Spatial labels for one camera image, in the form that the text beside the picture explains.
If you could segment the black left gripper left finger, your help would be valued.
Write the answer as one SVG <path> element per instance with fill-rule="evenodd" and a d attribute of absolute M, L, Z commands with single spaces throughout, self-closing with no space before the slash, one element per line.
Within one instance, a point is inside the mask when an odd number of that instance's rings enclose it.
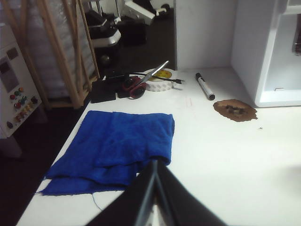
<path fill-rule="evenodd" d="M 88 226 L 144 226 L 155 201 L 156 162 L 150 161 L 127 189 Z"/>

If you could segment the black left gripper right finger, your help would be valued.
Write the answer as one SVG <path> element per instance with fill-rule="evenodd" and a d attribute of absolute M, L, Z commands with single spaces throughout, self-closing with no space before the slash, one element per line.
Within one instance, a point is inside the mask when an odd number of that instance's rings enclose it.
<path fill-rule="evenodd" d="M 155 192 L 159 210 L 168 226 L 226 225 L 198 201 L 162 161 L 155 161 Z"/>

